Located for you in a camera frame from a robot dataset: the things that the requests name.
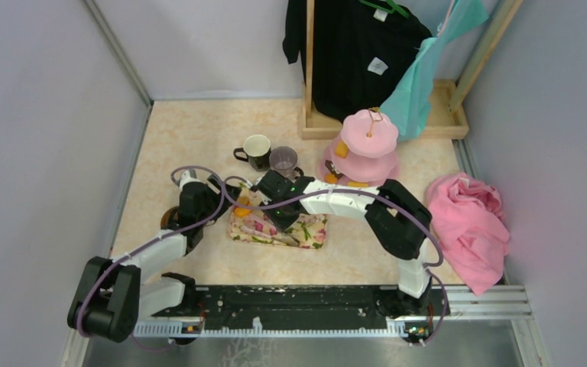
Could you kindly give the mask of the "yellow rectangular biscuit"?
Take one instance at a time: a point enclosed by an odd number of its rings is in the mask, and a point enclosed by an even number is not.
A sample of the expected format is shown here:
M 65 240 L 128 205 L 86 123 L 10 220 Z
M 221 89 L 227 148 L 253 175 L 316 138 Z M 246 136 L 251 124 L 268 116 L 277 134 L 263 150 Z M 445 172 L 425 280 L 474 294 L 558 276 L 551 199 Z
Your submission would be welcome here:
M 349 147 L 347 146 L 347 144 L 343 140 L 339 139 L 336 141 L 336 146 L 334 148 L 334 154 L 338 158 L 346 158 L 347 155 L 349 154 Z

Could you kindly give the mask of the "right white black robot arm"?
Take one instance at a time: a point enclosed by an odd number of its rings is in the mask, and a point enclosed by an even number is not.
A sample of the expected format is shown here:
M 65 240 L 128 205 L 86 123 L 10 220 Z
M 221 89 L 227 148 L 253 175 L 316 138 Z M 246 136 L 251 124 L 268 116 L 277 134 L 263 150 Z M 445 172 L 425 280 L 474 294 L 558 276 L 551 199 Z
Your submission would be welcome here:
M 289 229 L 303 215 L 366 222 L 381 247 L 397 259 L 403 311 L 419 315 L 429 306 L 425 247 L 432 216 L 400 182 L 387 179 L 377 187 L 349 187 L 308 176 L 290 180 L 268 171 L 251 191 L 261 197 L 260 207 L 280 230 Z

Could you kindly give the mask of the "yellow layered cake slice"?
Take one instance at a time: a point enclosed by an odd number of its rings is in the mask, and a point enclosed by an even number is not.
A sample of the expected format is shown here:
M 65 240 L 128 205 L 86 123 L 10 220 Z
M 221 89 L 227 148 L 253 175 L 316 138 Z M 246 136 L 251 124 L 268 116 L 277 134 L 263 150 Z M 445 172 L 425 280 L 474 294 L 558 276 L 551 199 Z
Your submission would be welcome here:
M 349 187 L 359 187 L 359 188 L 362 188 L 362 187 L 369 187 L 369 186 L 370 186 L 369 182 L 360 182 L 360 181 L 353 181 L 353 180 L 350 180 L 350 181 L 347 183 L 347 185 L 348 185 Z

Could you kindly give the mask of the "orange flower-shaped cookie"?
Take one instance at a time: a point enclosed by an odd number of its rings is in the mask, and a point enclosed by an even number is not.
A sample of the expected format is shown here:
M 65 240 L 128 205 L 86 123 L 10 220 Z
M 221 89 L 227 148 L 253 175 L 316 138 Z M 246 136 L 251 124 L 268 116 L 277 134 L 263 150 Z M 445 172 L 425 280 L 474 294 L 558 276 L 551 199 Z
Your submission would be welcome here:
M 338 180 L 339 178 L 331 173 L 326 174 L 324 177 L 324 181 L 328 184 L 337 184 Z

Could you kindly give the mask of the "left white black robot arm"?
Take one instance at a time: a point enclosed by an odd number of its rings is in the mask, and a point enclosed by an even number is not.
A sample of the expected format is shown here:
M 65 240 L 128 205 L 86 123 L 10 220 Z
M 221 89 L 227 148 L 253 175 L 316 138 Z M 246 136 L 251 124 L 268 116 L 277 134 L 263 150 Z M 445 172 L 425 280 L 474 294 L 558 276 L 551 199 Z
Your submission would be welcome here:
M 202 181 L 189 173 L 177 185 L 179 203 L 163 215 L 150 246 L 117 258 L 88 260 L 67 314 L 69 328 L 120 343 L 148 317 L 205 312 L 195 280 L 163 270 L 195 249 L 204 227 L 215 223 L 242 189 L 221 184 L 214 176 Z

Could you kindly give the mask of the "orange fish-shaped cake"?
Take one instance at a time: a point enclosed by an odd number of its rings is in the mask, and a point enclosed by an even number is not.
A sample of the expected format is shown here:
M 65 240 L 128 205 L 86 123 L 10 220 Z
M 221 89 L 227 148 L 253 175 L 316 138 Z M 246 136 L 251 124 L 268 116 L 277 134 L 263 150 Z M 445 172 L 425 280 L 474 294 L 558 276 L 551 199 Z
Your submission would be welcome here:
M 233 210 L 233 213 L 239 217 L 239 218 L 243 218 L 248 216 L 251 213 L 250 209 L 246 209 L 246 208 L 242 208 L 242 207 L 235 207 Z

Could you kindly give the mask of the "chocolate triangle cake slice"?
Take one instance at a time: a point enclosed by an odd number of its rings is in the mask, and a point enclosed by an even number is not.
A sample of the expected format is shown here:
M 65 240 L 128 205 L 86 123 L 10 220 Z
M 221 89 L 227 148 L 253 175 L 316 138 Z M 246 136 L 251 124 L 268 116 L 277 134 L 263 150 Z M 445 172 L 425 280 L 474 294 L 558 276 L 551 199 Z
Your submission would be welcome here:
M 331 160 L 325 161 L 325 167 L 328 170 L 328 172 L 330 172 L 332 175 L 337 176 L 337 177 L 341 175 L 341 173 L 339 171 L 337 171 L 335 165 L 333 164 L 333 162 Z

